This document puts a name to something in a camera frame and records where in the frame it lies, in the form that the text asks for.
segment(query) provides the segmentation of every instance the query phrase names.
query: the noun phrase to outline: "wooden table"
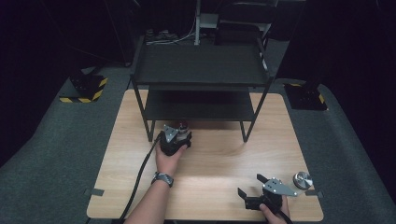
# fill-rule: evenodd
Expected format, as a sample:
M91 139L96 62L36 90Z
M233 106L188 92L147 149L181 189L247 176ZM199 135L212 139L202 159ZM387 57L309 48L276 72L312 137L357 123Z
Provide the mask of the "wooden table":
M146 100L147 91L140 93L142 100ZM261 94L251 94L253 105L257 105ZM157 122L155 136L163 125ZM294 174L308 172L281 95L267 95L246 143L240 138L239 122L196 121L189 122L189 126L192 145L180 159L166 219L261 221L261 212L245 209L237 188L247 196L260 196L262 183L256 174L276 177L292 186ZM134 91L128 90L94 187L104 190L104 194L92 195L87 210L89 217L120 217L151 145ZM155 156L151 155L131 210L147 191L155 171ZM323 219L317 196L302 193L296 198L289 197L289 206L292 220Z

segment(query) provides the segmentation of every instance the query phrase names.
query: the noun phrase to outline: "watch strap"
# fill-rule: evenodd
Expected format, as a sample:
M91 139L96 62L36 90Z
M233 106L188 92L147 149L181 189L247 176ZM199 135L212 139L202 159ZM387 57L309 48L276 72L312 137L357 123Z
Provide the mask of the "watch strap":
M156 180L164 181L166 184L169 185L169 188L172 188L173 182L174 182L174 179L172 178L172 176L164 174L164 173L160 173L160 172L155 172L155 175L154 175L154 178L152 178L151 184L153 184Z

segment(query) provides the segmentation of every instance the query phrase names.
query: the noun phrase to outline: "handheld controller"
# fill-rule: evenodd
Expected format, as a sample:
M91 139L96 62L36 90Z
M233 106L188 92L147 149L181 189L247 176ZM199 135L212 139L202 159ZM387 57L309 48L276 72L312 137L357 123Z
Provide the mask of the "handheld controller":
M248 197L244 191L238 188L238 195L245 200L246 209L260 211L260 204L264 203L274 214L279 214L282 207L282 194L293 197L297 196L296 192L275 178L267 179L263 175L257 175L257 179L264 184L260 197Z
M180 122L178 129L164 125L160 136L161 150L167 156L174 155L183 145L191 147L191 132L189 132L185 122Z

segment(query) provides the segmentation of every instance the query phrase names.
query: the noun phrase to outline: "white cable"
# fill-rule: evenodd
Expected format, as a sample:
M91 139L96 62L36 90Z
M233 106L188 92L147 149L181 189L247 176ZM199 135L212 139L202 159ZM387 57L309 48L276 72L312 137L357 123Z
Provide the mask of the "white cable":
M186 39L187 37L190 37L190 36L194 35L195 33L192 33L192 31L194 29L194 25L195 25L195 22L196 22L196 18L197 18L196 16L197 16L197 14L195 12L194 22L192 23L192 27L191 27L189 33L187 35L185 35L184 37L181 37L178 40L154 40L154 41L149 41L149 42L146 43L146 45L152 45L152 44L176 44L177 42L182 41L182 40Z

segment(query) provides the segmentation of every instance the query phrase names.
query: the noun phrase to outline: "human arm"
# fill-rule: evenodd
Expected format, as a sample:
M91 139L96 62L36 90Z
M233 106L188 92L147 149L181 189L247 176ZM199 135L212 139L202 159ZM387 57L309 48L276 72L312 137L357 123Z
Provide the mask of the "human arm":
M182 146L177 153L168 157L161 151L160 144L157 144L155 147L157 171L173 177L177 170L178 160L186 148L187 146ZM170 188L167 183L161 180L155 181L124 223L163 224L169 192Z
M271 210L265 206L265 204L260 204L260 210L262 210L262 214L268 221L268 224L287 224L285 219L280 215L274 215ZM285 195L282 195L282 207L280 208L286 216L290 217L289 206L288 206L288 198Z

